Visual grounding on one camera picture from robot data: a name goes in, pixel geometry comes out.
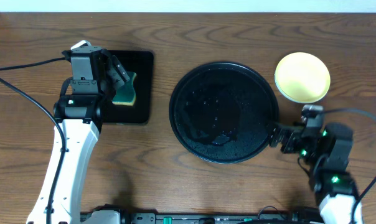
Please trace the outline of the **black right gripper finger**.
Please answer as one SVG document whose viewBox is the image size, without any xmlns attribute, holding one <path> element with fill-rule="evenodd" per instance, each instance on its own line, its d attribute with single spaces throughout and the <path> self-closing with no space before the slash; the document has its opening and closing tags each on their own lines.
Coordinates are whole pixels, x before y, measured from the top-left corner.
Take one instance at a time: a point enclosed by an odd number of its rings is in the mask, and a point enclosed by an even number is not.
<svg viewBox="0 0 376 224">
<path fill-rule="evenodd" d="M 285 129 L 285 130 L 302 130 L 305 128 L 303 123 L 294 122 L 293 124 L 282 124 L 282 123 L 274 123 L 274 126 L 277 129 Z"/>
<path fill-rule="evenodd" d="M 284 138 L 284 130 L 282 128 L 269 128 L 268 136 L 269 146 L 276 147 Z"/>
</svg>

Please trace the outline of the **black round tray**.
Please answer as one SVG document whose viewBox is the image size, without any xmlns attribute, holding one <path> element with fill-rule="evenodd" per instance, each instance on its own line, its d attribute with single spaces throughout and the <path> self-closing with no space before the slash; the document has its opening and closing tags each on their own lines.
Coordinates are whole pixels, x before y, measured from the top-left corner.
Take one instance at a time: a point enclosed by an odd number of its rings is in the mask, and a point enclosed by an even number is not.
<svg viewBox="0 0 376 224">
<path fill-rule="evenodd" d="M 212 62 L 187 73 L 169 102 L 171 128 L 193 155 L 218 164 L 247 161 L 268 146 L 279 120 L 270 84 L 254 69 Z"/>
</svg>

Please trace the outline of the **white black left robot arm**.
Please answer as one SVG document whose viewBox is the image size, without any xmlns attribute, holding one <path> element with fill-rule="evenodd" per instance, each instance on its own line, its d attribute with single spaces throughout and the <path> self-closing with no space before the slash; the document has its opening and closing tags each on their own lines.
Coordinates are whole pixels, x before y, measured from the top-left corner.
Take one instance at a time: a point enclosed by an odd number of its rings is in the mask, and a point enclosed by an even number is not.
<svg viewBox="0 0 376 224">
<path fill-rule="evenodd" d="M 64 81 L 54 105 L 54 145 L 28 223 L 80 223 L 87 167 L 105 110 L 116 90 L 130 79 L 116 56 L 86 40 L 64 54 L 72 77 Z"/>
</svg>

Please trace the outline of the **mint plate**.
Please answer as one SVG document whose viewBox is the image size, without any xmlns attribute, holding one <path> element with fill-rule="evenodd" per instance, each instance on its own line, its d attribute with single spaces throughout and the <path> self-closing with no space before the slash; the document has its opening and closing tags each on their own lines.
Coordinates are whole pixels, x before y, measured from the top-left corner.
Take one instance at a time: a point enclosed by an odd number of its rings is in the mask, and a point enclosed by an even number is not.
<svg viewBox="0 0 376 224">
<path fill-rule="evenodd" d="M 275 77 L 275 85 L 277 87 L 277 89 L 279 90 L 279 92 L 287 99 L 289 99 L 290 101 L 293 101 L 295 103 L 300 103 L 299 100 L 297 100 L 296 98 L 293 98 L 291 95 L 289 95 L 289 92 L 291 91 L 291 85 L 288 83 L 288 84 L 284 84 L 283 82 L 280 82 L 277 77 Z"/>
</svg>

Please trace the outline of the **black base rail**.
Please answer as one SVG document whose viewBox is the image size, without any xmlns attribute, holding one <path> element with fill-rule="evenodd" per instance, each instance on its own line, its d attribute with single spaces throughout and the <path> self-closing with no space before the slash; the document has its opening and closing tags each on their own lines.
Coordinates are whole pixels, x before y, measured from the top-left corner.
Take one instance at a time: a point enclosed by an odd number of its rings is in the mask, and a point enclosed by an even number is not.
<svg viewBox="0 0 376 224">
<path fill-rule="evenodd" d="M 272 206 L 258 213 L 159 213 L 156 210 L 129 211 L 116 205 L 105 204 L 92 212 L 82 212 L 80 221 L 85 222 L 102 210 L 119 212 L 121 224 L 233 224 L 233 223 L 323 223 L 318 209 L 298 207 L 292 211 L 279 211 Z"/>
</svg>

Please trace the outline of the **yellow plate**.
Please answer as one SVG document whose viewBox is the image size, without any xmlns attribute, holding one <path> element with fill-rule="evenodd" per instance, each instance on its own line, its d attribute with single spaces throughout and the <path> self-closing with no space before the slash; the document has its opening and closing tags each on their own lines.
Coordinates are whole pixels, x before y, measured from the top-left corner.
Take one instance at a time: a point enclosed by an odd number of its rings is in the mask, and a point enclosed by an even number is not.
<svg viewBox="0 0 376 224">
<path fill-rule="evenodd" d="M 274 79 L 291 85 L 289 95 L 300 103 L 315 103 L 327 95 L 331 76 L 325 63 L 306 52 L 284 56 L 277 64 Z"/>
</svg>

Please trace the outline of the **black rectangular tray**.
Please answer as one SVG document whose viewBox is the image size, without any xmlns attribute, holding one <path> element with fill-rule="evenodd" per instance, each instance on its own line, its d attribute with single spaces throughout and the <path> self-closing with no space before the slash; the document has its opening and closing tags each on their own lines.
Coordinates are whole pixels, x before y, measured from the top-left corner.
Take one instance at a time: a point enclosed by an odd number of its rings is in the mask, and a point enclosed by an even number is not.
<svg viewBox="0 0 376 224">
<path fill-rule="evenodd" d="M 150 115 L 154 55 L 150 51 L 111 50 L 127 72 L 134 72 L 136 101 L 133 106 L 114 105 L 112 99 L 103 111 L 103 122 L 108 124 L 146 124 Z"/>
</svg>

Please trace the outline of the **green yellow sponge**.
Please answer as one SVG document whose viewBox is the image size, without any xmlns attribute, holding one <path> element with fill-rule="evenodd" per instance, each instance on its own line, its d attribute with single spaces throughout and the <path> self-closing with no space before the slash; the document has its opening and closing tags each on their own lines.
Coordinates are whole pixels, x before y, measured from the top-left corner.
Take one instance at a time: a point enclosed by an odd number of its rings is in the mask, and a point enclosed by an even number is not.
<svg viewBox="0 0 376 224">
<path fill-rule="evenodd" d="M 115 96 L 112 99 L 114 105 L 133 106 L 136 101 L 136 90 L 134 89 L 134 81 L 137 74 L 128 72 L 130 80 L 127 81 L 122 87 L 117 89 Z"/>
</svg>

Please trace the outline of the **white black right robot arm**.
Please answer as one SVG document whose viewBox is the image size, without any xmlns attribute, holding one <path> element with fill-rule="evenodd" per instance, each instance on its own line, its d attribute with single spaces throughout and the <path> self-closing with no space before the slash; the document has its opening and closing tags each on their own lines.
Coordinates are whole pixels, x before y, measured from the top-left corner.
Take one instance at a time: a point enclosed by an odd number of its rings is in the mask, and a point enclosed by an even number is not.
<svg viewBox="0 0 376 224">
<path fill-rule="evenodd" d="M 324 223 L 363 223 L 362 205 L 354 178 L 346 171 L 353 130 L 341 123 L 324 124 L 323 115 L 287 126 L 266 125 L 269 145 L 281 144 L 283 154 L 298 154 L 309 166 L 309 186 Z"/>
</svg>

